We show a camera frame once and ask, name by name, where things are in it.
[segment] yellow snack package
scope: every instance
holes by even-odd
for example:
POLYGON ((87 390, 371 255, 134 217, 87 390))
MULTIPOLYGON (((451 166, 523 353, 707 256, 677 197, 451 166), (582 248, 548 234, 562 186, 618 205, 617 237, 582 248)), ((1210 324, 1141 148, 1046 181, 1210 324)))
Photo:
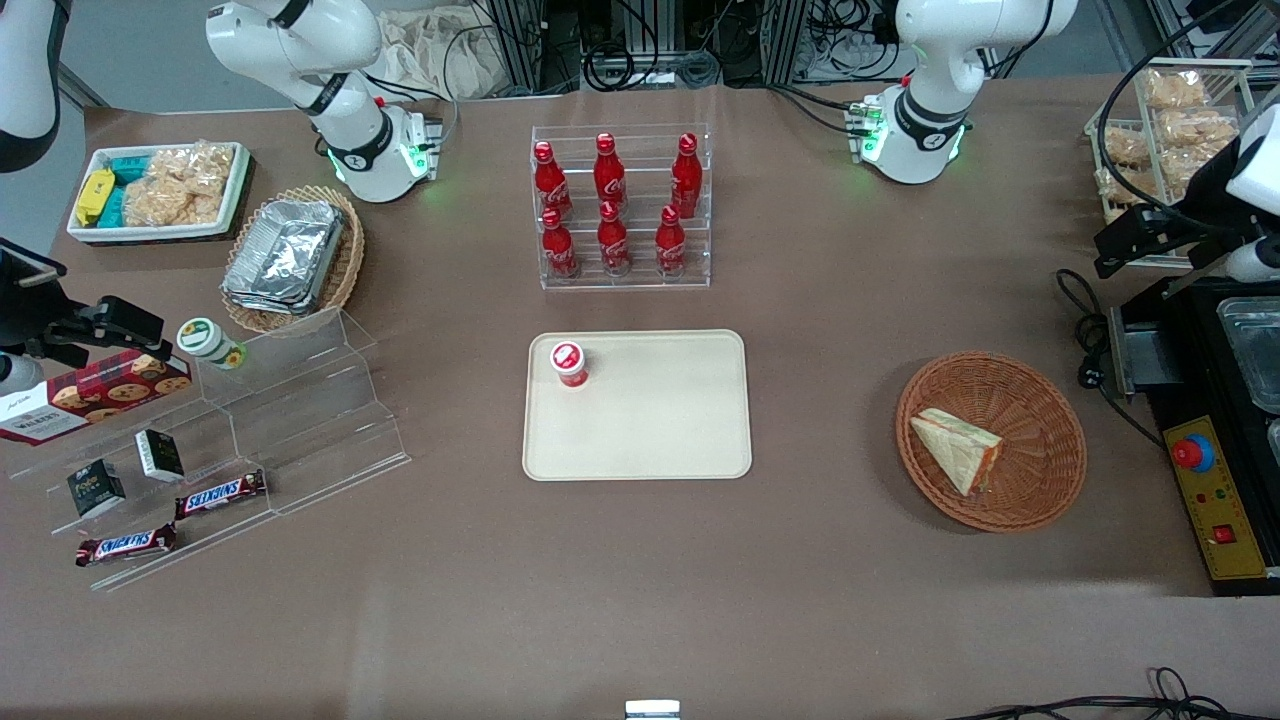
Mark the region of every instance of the yellow snack package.
POLYGON ((82 227, 87 228, 97 222, 114 187, 115 173, 110 169, 102 168, 90 173, 88 182, 81 190, 81 196, 76 199, 76 219, 82 227))

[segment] wicker basket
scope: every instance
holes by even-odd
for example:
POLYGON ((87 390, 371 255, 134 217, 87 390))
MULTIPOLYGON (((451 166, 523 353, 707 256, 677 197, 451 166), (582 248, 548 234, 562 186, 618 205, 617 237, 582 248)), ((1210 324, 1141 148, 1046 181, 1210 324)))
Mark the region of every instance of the wicker basket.
MULTIPOLYGON (((262 213, 262 208, 266 208, 268 202, 275 200, 301 200, 305 202, 320 200, 340 208, 346 213, 347 223, 338 240, 340 245, 333 258, 333 264, 329 265, 329 277, 325 278, 324 291, 320 293, 320 306, 316 310, 342 307, 351 297, 351 291, 356 288, 356 275, 360 274, 360 264, 365 260, 365 229, 360 225, 360 217, 356 215, 356 209, 351 205, 351 201, 328 187, 308 184, 306 187, 285 190, 264 202, 241 227, 241 232, 236 237, 236 245, 232 246, 230 255, 227 259, 227 268, 230 269, 232 263, 236 261, 236 255, 239 254, 241 246, 244 245, 244 236, 248 234, 248 228, 253 225, 253 220, 262 213)), ((250 310, 236 305, 227 296, 223 296, 223 305, 227 306, 227 313, 230 314, 237 325, 259 333, 283 328, 303 318, 303 315, 289 315, 287 313, 250 310)))
POLYGON ((895 419, 897 448, 920 492, 965 525, 993 533, 1042 528, 1075 502, 1084 484, 1084 432, 1047 378, 988 352, 938 357, 911 378, 895 419), (956 492, 911 428, 911 416, 937 407, 1005 439, 987 489, 956 492))

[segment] white cloth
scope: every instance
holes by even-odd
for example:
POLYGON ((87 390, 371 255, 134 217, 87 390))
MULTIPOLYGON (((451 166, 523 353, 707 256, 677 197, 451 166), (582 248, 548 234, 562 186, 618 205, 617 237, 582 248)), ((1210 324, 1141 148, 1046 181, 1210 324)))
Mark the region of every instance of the white cloth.
POLYGON ((498 33, 490 27, 467 32, 465 28, 492 26, 492 20, 472 5, 442 5, 429 10, 383 10, 378 14, 383 31, 383 79, 424 87, 460 100, 485 97, 509 83, 498 55, 498 33), (449 53, 448 64, 444 61, 449 53), (448 70, 448 90, 444 72, 448 70))

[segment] yellow panel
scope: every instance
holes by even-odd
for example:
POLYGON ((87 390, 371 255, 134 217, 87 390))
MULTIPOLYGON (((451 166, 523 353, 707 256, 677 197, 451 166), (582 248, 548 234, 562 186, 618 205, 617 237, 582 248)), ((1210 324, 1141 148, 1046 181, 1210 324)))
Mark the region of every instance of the yellow panel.
POLYGON ((1213 432, 1208 416, 1197 418, 1165 432, 1165 445, 1170 448, 1170 456, 1175 442, 1194 433, 1208 438, 1216 459, 1213 466, 1204 473, 1194 473, 1175 464, 1174 471, 1178 474, 1183 502, 1187 503, 1192 525, 1196 528, 1196 539, 1204 555, 1204 564, 1208 565, 1208 574, 1215 580, 1262 578, 1266 573, 1262 552, 1240 506, 1235 480, 1231 479, 1226 459, 1222 457, 1222 446, 1217 442, 1217 433, 1213 432), (1215 541, 1213 528, 1222 525, 1230 527, 1235 542, 1215 541))

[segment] table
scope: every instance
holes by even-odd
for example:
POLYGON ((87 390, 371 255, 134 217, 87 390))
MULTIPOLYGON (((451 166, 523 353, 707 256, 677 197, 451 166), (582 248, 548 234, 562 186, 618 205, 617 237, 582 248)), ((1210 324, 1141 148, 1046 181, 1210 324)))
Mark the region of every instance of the table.
MULTIPOLYGON (((1112 82, 989 83, 959 159, 920 187, 851 167, 838 136, 763 91, 467 104, 439 182, 360 206, 369 256, 348 310, 380 341, 374 380, 413 461, 109 596, 0 483, 3 714, 588 719, 675 697, 692 720, 927 719, 1147 694, 1155 665, 1275 714, 1280 601, 1207 597, 1162 454, 1074 382, 1076 313, 1052 272, 1089 269, 1080 128, 1112 82), (698 113, 717 142, 712 287, 539 290, 530 126, 698 113), (535 336, 719 327, 748 347, 745 478, 524 477, 535 336), (1084 425, 1084 491, 1044 530, 970 532, 900 465, 902 386, 972 348, 1044 373, 1084 425)), ((253 205, 333 183, 301 113, 88 119, 90 149, 246 143, 253 205)), ((63 237, 55 254, 73 297, 221 316, 224 243, 63 237)), ((1117 302, 1155 277, 1100 292, 1117 302)))

